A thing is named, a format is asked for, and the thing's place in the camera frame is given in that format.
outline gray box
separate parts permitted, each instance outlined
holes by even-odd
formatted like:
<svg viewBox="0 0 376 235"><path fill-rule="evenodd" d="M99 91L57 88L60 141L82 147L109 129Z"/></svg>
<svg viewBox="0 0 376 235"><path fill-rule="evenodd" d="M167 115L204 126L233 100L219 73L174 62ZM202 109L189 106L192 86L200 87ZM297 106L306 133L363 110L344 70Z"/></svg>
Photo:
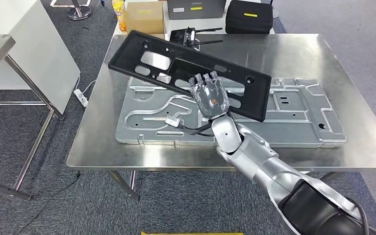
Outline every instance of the gray box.
<svg viewBox="0 0 376 235"><path fill-rule="evenodd" d="M226 0L168 0L169 20L221 18Z"/></svg>

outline mounting hole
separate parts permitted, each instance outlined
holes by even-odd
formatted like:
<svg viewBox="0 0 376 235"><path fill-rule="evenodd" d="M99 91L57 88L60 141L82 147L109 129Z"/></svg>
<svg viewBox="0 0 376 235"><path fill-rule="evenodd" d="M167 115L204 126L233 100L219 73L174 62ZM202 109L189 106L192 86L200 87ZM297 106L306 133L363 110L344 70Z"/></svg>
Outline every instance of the mounting hole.
<svg viewBox="0 0 376 235"><path fill-rule="evenodd" d="M252 84L252 83L254 82L254 78L253 78L252 76L247 76L247 77L246 77L246 82L247 82L248 84Z"/></svg>
<svg viewBox="0 0 376 235"><path fill-rule="evenodd" d="M142 42L142 47L148 48L150 46L149 42Z"/></svg>

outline robot forearm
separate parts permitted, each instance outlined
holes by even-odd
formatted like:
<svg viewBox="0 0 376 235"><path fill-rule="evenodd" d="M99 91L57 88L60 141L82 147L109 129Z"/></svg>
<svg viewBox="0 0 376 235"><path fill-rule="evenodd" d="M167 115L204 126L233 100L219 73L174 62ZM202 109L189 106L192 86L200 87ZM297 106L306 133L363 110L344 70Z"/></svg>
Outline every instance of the robot forearm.
<svg viewBox="0 0 376 235"><path fill-rule="evenodd" d="M228 115L212 120L211 127L218 154L267 191L295 234L376 234L373 228L363 232L366 221L353 202L280 160L270 145L247 127L235 124Z"/></svg>

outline silver metal panel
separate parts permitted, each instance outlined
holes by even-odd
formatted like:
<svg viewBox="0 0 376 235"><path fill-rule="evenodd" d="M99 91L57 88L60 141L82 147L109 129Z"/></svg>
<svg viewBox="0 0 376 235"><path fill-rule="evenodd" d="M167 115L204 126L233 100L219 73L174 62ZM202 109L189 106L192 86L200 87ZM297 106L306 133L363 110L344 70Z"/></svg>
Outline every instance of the silver metal panel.
<svg viewBox="0 0 376 235"><path fill-rule="evenodd" d="M244 92L242 84L223 79L232 93ZM183 86L189 89L188 83ZM165 124L166 116L183 120L185 126L206 125L195 102L162 87L130 78L117 125L116 139L128 144L177 144L214 146L215 138L191 136ZM318 148L343 145L345 137L324 91L317 80L274 78L266 113L261 123L233 113L241 123L258 133L271 147Z"/></svg>
<svg viewBox="0 0 376 235"><path fill-rule="evenodd" d="M111 41L67 158L78 169L235 170L215 147L132 145L115 139L129 77L107 67L125 36ZM201 51L272 77L316 78L341 122L347 143L339 148L274 148L297 170L376 170L376 117L325 39L318 34L197 35L224 40Z"/></svg>

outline white cable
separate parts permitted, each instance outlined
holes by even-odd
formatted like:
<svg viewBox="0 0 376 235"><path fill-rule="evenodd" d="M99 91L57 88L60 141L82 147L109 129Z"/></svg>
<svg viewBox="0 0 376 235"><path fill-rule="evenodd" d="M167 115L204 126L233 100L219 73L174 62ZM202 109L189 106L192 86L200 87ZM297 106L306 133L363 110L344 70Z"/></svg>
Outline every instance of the white cable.
<svg viewBox="0 0 376 235"><path fill-rule="evenodd" d="M87 88L85 88L85 90L82 92L83 94L88 90L88 88L90 88L91 84L95 83L96 80L90 82L90 84L88 84Z"/></svg>
<svg viewBox="0 0 376 235"><path fill-rule="evenodd" d="M75 85L75 89L74 90L76 90L76 89L78 89L78 84L79 84L79 79L81 78L81 76L78 76L78 81L76 82L76 85Z"/></svg>

